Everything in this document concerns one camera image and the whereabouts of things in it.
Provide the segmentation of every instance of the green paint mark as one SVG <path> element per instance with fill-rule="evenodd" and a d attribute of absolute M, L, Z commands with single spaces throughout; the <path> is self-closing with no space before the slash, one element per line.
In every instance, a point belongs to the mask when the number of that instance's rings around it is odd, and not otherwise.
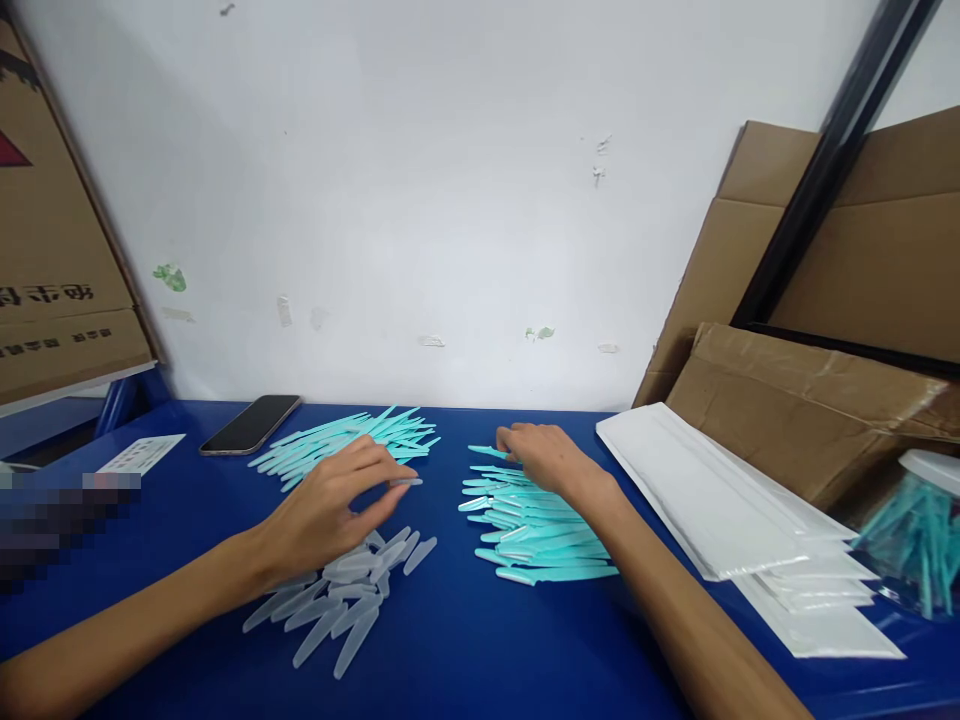
<path fill-rule="evenodd" d="M 174 292 L 183 292 L 187 289 L 187 281 L 183 279 L 183 272 L 173 263 L 157 265 L 153 276 L 163 280 L 163 284 Z"/>

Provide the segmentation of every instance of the red triangle logo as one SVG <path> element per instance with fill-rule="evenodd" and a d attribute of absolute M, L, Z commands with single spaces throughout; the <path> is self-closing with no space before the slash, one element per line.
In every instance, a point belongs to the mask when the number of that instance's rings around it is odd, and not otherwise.
<path fill-rule="evenodd" d="M 32 164 L 0 130 L 0 167 L 30 167 Z"/>

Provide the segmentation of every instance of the person's left hand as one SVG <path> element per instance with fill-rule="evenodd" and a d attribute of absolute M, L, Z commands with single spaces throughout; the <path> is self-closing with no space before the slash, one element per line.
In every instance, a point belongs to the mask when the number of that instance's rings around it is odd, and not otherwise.
<path fill-rule="evenodd" d="M 321 568 L 355 548 L 393 514 L 410 486 L 390 488 L 359 514 L 351 512 L 350 502 L 375 485 L 416 476 L 369 435 L 323 460 L 250 531 L 265 563 L 268 585 Z"/>

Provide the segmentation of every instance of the white wall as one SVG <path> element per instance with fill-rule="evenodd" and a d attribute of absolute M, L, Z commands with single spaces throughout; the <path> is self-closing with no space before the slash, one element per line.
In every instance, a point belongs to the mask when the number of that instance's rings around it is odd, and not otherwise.
<path fill-rule="evenodd" d="M 955 105 L 960 105 L 960 0 L 941 0 L 874 128 Z"/>
<path fill-rule="evenodd" d="M 738 128 L 817 129 L 876 7 L 235 3 L 15 3 L 177 394 L 561 409 L 629 406 Z"/>

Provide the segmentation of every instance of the white label card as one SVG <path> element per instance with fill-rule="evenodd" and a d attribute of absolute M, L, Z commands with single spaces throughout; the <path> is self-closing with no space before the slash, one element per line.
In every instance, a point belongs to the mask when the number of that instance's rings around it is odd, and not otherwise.
<path fill-rule="evenodd" d="M 140 438 L 97 472 L 137 473 L 146 475 L 161 458 L 186 435 L 160 435 Z"/>

